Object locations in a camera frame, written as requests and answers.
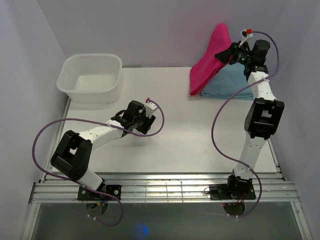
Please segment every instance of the white connector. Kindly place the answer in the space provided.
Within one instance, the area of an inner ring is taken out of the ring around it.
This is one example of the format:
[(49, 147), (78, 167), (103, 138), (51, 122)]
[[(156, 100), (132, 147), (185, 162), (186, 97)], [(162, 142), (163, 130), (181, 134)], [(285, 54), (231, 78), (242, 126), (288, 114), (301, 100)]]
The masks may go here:
[(242, 44), (244, 44), (249, 38), (252, 38), (254, 36), (252, 34), (252, 30), (251, 29), (244, 29), (244, 30), (242, 30), (240, 32), (240, 34), (241, 34), (241, 37), (243, 38), (243, 40), (240, 42), (239, 47), (241, 47)]
[(151, 118), (154, 112), (158, 109), (158, 107), (153, 102), (150, 102), (150, 101), (145, 102), (144, 107), (145, 107), (145, 115), (148, 118)]

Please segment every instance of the white table surface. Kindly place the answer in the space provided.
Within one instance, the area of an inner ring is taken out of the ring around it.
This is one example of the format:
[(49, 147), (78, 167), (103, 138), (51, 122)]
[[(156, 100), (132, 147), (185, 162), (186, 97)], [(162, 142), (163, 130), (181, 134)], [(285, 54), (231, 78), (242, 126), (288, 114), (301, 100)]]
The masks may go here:
[[(189, 97), (189, 67), (153, 67), (122, 69), (120, 97), (113, 103), (83, 104), (71, 102), (68, 118), (106, 122), (131, 100), (144, 102), (150, 97), (163, 109), (165, 125), (152, 137), (127, 135), (109, 142), (91, 154), (89, 167), (98, 173), (229, 173), (236, 166), (221, 156), (211, 141), (211, 125), (223, 100)], [(244, 120), (252, 102), (232, 100), (221, 112), (215, 133), (220, 149), (231, 157), (240, 157), (245, 142)], [(161, 114), (149, 133), (161, 125)], [(94, 124), (67, 121), (63, 132), (80, 132)], [(261, 150), (256, 172), (274, 173), (276, 167), (269, 144)]]

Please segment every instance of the glass panel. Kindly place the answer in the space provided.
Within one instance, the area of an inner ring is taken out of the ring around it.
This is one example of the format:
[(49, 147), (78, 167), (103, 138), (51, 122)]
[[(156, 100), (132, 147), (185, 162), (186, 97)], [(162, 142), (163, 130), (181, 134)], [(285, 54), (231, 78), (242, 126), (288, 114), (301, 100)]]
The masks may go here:
[[(290, 202), (261, 202), (244, 218), (227, 217), (220, 203), (124, 204), (124, 217), (108, 227), (86, 217), (83, 203), (42, 203), (33, 240), (300, 240)], [(109, 204), (102, 218), (120, 214)]]

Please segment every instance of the white plastic basin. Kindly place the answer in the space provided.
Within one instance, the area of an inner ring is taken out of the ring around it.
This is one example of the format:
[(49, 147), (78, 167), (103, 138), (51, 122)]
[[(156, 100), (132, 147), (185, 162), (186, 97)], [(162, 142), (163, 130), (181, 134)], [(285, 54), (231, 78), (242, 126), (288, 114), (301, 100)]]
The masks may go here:
[(63, 64), (57, 88), (76, 103), (112, 103), (119, 98), (122, 61), (113, 54), (77, 54)]

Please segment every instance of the blue light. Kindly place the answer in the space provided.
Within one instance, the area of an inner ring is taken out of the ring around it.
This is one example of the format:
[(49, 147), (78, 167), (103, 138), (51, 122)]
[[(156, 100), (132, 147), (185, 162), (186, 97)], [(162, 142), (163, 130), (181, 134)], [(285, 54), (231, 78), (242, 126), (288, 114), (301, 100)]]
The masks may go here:
[(145, 236), (147, 236), (148, 233), (149, 233), (149, 229), (147, 228), (146, 225), (143, 226), (143, 233), (144, 233)]
[(149, 233), (149, 229), (147, 225), (143, 223), (137, 223), (133, 226), (132, 233), (136, 240), (144, 240)]

